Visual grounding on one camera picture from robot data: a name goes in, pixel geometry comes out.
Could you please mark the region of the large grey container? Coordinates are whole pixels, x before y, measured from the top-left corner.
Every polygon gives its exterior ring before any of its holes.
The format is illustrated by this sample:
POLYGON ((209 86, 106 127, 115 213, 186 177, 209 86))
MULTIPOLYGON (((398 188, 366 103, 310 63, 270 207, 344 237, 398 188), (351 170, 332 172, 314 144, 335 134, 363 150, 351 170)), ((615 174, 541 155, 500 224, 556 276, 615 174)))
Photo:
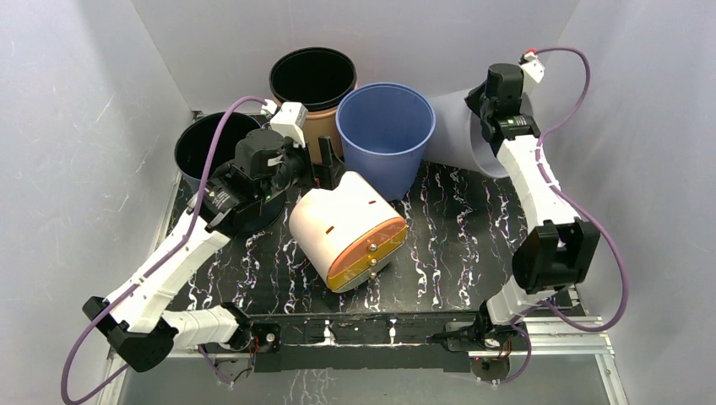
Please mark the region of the large grey container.
POLYGON ((428 100, 436 125, 426 145, 424 160, 477 171, 490 178, 506 178, 507 171, 482 137, 479 118, 464 101, 468 93, 468 89, 461 89, 428 100))

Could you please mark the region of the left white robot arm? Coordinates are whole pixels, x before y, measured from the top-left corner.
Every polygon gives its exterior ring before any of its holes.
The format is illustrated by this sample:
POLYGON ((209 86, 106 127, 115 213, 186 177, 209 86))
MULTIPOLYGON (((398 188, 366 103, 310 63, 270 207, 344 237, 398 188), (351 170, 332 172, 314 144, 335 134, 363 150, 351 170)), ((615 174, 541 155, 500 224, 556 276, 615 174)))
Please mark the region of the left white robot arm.
POLYGON ((317 145, 319 163, 307 147, 272 129, 250 131, 233 159, 218 166, 187 206, 173 231, 124 286, 107 297, 89 298, 84 314, 114 351, 137 372, 160 364, 173 349, 225 345, 243 351, 267 330, 232 303, 207 310, 171 311, 168 306, 197 270, 238 235, 268 228, 294 186, 332 190, 344 164, 330 137, 317 145))

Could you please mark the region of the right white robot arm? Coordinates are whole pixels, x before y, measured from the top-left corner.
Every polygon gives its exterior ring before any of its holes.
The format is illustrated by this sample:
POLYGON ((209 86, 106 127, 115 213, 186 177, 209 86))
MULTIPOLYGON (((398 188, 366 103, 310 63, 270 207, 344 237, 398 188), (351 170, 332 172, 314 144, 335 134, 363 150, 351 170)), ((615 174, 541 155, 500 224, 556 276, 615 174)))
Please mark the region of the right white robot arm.
POLYGON ((485 81, 464 101, 481 136, 506 170, 523 209, 528 235, 513 253, 512 276, 480 308, 488 318, 475 327, 477 342, 496 349, 509 337, 507 324, 556 292, 587 276, 600 239, 594 224, 557 195, 539 146, 534 118, 521 111, 524 71, 515 64, 489 66, 485 81))

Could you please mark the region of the blue plastic bucket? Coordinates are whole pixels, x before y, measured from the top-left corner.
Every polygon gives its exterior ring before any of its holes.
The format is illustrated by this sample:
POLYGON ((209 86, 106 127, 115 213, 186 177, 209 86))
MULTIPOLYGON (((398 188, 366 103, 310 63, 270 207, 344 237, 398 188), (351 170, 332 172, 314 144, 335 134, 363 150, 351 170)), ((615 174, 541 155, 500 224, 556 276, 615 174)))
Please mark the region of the blue plastic bucket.
POLYGON ((340 101, 335 121, 347 170, 387 201, 404 198, 436 128, 430 102, 403 84, 367 84, 340 101))

